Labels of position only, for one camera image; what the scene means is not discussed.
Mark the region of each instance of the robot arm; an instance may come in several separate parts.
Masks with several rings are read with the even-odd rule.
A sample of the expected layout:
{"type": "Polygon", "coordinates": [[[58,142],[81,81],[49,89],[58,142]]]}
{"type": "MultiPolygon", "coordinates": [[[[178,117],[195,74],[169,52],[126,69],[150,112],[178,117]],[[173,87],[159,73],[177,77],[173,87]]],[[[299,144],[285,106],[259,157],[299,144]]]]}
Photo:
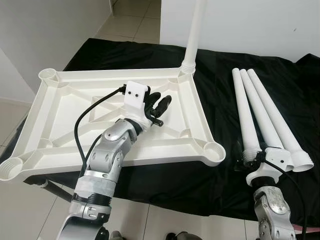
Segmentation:
{"type": "Polygon", "coordinates": [[[111,199],[123,166],[124,157],[137,137],[152,124],[161,126],[157,119],[168,108],[171,97],[164,97],[153,109],[160,93],[150,94],[148,86],[129,81],[126,85],[125,119],[119,119],[105,130],[100,142],[87,160],[83,176],[77,181],[69,215],[57,240],[108,240],[109,232],[103,224],[109,220],[111,199]]]}

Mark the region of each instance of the white pole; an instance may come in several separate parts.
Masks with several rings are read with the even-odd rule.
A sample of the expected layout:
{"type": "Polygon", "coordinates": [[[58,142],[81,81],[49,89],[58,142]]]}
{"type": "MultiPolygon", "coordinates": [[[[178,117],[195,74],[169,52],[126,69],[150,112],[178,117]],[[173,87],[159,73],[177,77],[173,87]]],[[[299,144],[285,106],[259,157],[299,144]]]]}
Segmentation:
{"type": "Polygon", "coordinates": [[[294,164],[294,172],[302,172],[311,169],[314,166],[309,155],[302,150],[295,136],[291,132],[286,121],[282,117],[275,103],[269,96],[267,90],[261,83],[257,74],[253,69],[249,69],[247,72],[250,76],[250,79],[266,109],[277,133],[279,134],[281,141],[286,150],[291,153],[291,158],[294,164]]]}
{"type": "Polygon", "coordinates": [[[250,81],[248,73],[245,69],[240,70],[240,75],[242,78],[242,82],[245,88],[245,92],[247,97],[249,98],[252,110],[254,112],[255,118],[258,122],[259,128],[261,130],[263,139],[265,143],[269,147],[281,148],[283,149],[284,146],[282,145],[280,138],[265,110],[264,105],[262,104],[259,95],[250,81]]]}
{"type": "Polygon", "coordinates": [[[193,19],[186,46],[184,60],[181,64],[181,71],[184,74],[193,74],[196,70],[196,55],[200,37],[200,29],[203,16],[205,15],[207,0],[197,0],[193,12],[193,19]]]}
{"type": "Polygon", "coordinates": [[[242,141],[243,141],[243,161],[246,165],[254,160],[257,152],[261,151],[257,137],[254,121],[249,108],[244,85],[242,83],[240,71],[238,68],[232,70],[236,104],[238,107],[242,141]]]}

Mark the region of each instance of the black power cord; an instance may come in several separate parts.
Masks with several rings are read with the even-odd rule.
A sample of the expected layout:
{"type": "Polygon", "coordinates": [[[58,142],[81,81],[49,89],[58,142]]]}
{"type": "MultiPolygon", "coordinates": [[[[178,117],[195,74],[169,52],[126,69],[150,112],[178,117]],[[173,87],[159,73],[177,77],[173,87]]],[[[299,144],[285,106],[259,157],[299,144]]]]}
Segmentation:
{"type": "Polygon", "coordinates": [[[262,162],[270,165],[271,167],[273,167],[274,169],[277,169],[279,172],[281,172],[282,174],[284,174],[285,176],[287,176],[294,184],[294,186],[296,187],[298,194],[300,196],[301,202],[302,202],[302,209],[303,209],[303,225],[302,225],[302,240],[306,240],[306,232],[307,232],[307,211],[306,211],[306,202],[304,199],[304,196],[301,192],[301,189],[299,187],[299,185],[297,184],[297,182],[284,170],[282,170],[280,167],[274,165],[273,163],[267,161],[267,160],[262,160],[262,162]]]}
{"type": "Polygon", "coordinates": [[[80,156],[82,159],[82,168],[80,171],[80,177],[83,175],[84,170],[86,170],[86,168],[87,168],[87,157],[89,158],[89,156],[87,156],[87,157],[85,156],[84,151],[83,151],[81,144],[80,144],[80,141],[79,141],[78,127],[79,127],[80,121],[84,118],[85,115],[87,115],[92,109],[94,109],[97,105],[99,105],[103,101],[111,98],[112,96],[116,95],[117,93],[124,94],[125,92],[126,92],[126,85],[119,87],[117,90],[113,91],[112,93],[108,94],[107,96],[104,96],[103,98],[101,98],[100,100],[98,100],[94,104],[92,104],[90,107],[88,107],[76,120],[75,125],[74,125],[74,140],[75,140],[76,146],[78,147],[78,150],[79,150],[79,153],[80,153],[80,156]]]}

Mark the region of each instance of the black fabric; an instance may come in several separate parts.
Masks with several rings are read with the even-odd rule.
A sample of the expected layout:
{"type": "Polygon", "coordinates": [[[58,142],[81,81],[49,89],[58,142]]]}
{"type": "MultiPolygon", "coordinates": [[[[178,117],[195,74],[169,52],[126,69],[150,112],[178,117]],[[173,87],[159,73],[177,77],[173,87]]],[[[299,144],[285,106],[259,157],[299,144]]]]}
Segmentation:
{"type": "MultiPolygon", "coordinates": [[[[88,39],[65,71],[175,68],[185,48],[135,42],[88,39]]],[[[233,68],[253,68],[274,100],[314,168],[289,174],[307,202],[308,225],[320,226],[320,59],[311,54],[297,63],[279,57],[199,50],[194,82],[214,139],[223,145],[225,160],[217,167],[180,162],[124,167],[115,197],[196,215],[221,215],[256,220],[253,189],[246,173],[235,171],[242,137],[232,78],[233,68]]],[[[45,177],[74,188],[79,172],[45,177]]],[[[278,187],[291,208],[291,222],[303,222],[302,204],[294,185],[281,176],[278,187]]]]}

